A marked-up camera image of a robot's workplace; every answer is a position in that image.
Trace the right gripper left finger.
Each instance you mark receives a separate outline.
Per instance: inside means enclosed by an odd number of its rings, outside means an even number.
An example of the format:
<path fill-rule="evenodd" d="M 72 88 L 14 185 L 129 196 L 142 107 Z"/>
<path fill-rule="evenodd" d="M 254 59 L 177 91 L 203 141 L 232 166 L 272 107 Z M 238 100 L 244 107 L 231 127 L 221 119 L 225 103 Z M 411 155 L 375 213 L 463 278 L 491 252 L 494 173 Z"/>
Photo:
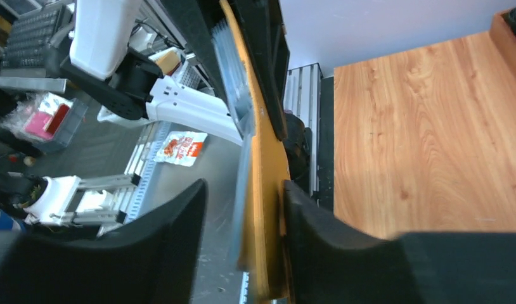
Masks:
<path fill-rule="evenodd" d="M 0 303 L 189 303 L 207 194 L 199 179 L 96 239 L 0 231 Z"/>

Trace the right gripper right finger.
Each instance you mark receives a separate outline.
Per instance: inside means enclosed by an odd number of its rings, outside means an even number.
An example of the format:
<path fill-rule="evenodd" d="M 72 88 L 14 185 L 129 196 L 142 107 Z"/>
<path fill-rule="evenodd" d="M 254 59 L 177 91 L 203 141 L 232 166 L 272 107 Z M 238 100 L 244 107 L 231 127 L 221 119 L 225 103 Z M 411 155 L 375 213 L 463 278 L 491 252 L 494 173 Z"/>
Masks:
<path fill-rule="evenodd" d="M 296 303 L 516 303 L 516 233 L 369 236 L 284 183 Z"/>

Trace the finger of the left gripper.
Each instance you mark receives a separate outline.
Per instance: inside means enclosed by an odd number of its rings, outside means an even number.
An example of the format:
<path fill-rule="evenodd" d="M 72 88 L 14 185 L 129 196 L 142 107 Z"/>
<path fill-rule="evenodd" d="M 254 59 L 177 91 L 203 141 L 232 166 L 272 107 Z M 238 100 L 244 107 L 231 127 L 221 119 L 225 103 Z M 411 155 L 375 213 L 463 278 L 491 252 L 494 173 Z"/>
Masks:
<path fill-rule="evenodd" d="M 202 65 L 217 97 L 228 105 L 212 38 L 212 29 L 224 18 L 219 1 L 164 0 L 160 3 Z"/>
<path fill-rule="evenodd" d="M 287 137 L 283 98 L 290 51 L 280 2 L 235 0 L 231 7 L 242 30 L 274 133 L 283 141 Z"/>

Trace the yellow leather card holder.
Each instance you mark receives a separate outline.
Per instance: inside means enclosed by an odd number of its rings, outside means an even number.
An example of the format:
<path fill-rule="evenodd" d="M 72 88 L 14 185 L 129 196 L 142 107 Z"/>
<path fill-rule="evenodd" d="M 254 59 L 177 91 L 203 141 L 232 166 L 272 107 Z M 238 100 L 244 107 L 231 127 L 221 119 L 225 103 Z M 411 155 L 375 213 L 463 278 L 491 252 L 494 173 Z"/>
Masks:
<path fill-rule="evenodd" d="M 243 144 L 238 161 L 229 257 L 250 279 L 248 297 L 270 303 L 289 295 L 283 253 L 283 183 L 290 178 L 242 30 L 231 7 L 212 29 L 229 112 Z"/>

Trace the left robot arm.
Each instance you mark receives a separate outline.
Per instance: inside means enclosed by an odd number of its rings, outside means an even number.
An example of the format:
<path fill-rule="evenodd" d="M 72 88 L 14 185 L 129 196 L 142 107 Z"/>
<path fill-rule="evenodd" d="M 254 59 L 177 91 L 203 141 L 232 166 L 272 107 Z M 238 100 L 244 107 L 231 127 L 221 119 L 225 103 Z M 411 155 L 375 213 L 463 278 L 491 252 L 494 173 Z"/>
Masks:
<path fill-rule="evenodd" d="M 140 1 L 76 1 L 61 73 L 127 120 L 174 122 L 240 144 L 251 107 L 287 138 L 282 105 L 290 51 L 278 1 L 162 1 L 215 95 L 172 77 L 128 42 Z"/>

